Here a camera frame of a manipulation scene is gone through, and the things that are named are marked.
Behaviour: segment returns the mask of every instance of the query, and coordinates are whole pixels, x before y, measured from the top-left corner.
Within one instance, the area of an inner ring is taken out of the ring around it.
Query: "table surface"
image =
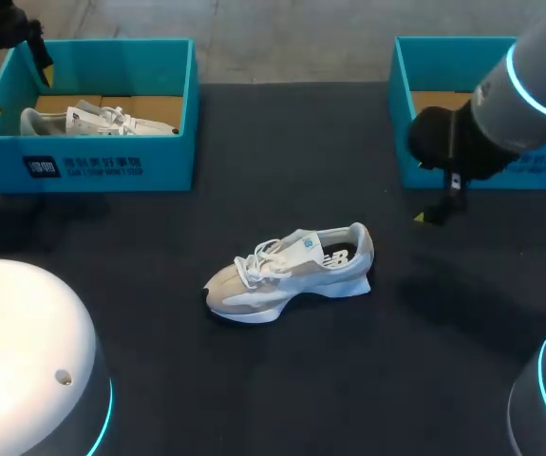
[[[205,85],[194,188],[5,197],[0,257],[82,298],[116,389],[115,454],[508,455],[506,401],[546,335],[546,193],[474,192],[412,221],[386,85]],[[372,293],[275,323],[200,289],[259,242],[362,221]]]

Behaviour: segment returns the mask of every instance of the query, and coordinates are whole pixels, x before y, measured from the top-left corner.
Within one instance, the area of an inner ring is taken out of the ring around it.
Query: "shoe sole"
[[[369,286],[369,281],[367,278],[370,276],[370,273],[373,272],[373,269],[374,268],[372,266],[372,268],[370,268],[369,272],[366,275],[348,282],[333,283],[331,285],[320,285],[318,287],[309,288],[299,294],[295,294],[294,296],[277,304],[275,307],[263,312],[220,313],[214,311],[209,306],[207,306],[207,309],[209,309],[209,311],[217,317],[224,318],[225,320],[232,320],[236,323],[241,323],[244,325],[259,325],[263,323],[270,323],[272,321],[275,321],[281,315],[283,309],[285,309],[285,306],[287,306],[292,299],[302,294],[316,294],[329,298],[342,298],[365,295],[366,293],[369,293],[371,291],[371,287]]]

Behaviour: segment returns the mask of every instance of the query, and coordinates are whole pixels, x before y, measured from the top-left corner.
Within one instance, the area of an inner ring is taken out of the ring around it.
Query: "blue box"
[[[516,41],[512,37],[398,37],[388,83],[401,180],[406,188],[441,188],[442,172],[424,170],[407,148],[407,129],[416,117],[412,91],[473,91]],[[546,146],[524,154],[473,188],[546,189]]]
[[[47,41],[47,49],[55,63],[51,89],[37,76],[25,43],[9,52],[0,70],[1,193],[190,189],[199,96],[191,40]],[[181,96],[179,134],[17,136],[22,110],[34,107],[39,95],[75,94]],[[85,169],[77,170],[77,163]]]

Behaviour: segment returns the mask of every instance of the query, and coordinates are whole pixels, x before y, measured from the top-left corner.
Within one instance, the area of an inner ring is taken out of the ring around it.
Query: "logo on box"
[[[35,179],[60,177],[60,170],[53,157],[24,157],[24,165]]]

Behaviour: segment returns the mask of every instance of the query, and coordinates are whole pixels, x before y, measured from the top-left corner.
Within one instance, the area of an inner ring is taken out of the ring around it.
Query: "shoelace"
[[[271,239],[258,244],[255,247],[254,254],[247,256],[247,258],[235,257],[238,275],[248,289],[253,290],[256,288],[256,285],[252,285],[252,283],[259,282],[265,278],[285,278],[292,276],[292,273],[278,273],[276,271],[283,267],[279,255],[275,253],[277,248],[274,248],[271,252],[265,252],[267,247],[278,241],[279,239]],[[262,265],[265,261],[270,261],[268,263],[270,271],[262,271]]]
[[[130,125],[131,123],[131,116],[125,115],[122,113],[122,108],[120,107],[103,107],[103,112],[107,112],[110,114],[110,119],[108,121],[110,122],[110,128],[115,124],[116,121],[121,122],[121,133],[124,133],[124,130],[137,135],[136,130]]]

